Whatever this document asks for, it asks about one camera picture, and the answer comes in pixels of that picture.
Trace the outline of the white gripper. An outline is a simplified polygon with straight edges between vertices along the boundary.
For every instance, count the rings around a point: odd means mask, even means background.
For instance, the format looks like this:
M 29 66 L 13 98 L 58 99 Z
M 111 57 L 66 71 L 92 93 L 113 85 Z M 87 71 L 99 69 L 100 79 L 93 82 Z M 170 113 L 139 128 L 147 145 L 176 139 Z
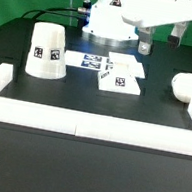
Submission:
M 121 5 L 123 21 L 141 27 L 138 51 L 145 56 L 151 53 L 153 27 L 175 23 L 167 41 L 170 48 L 177 48 L 188 28 L 187 22 L 192 21 L 192 0 L 123 0 Z

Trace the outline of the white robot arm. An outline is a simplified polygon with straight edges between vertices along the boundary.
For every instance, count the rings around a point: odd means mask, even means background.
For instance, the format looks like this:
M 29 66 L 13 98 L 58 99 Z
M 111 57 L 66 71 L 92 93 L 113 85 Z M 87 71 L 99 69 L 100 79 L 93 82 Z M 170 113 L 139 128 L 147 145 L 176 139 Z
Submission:
M 139 45 L 149 55 L 157 26 L 174 27 L 167 41 L 177 48 L 192 21 L 192 0 L 98 0 L 92 5 L 83 36 L 98 44 L 123 47 Z

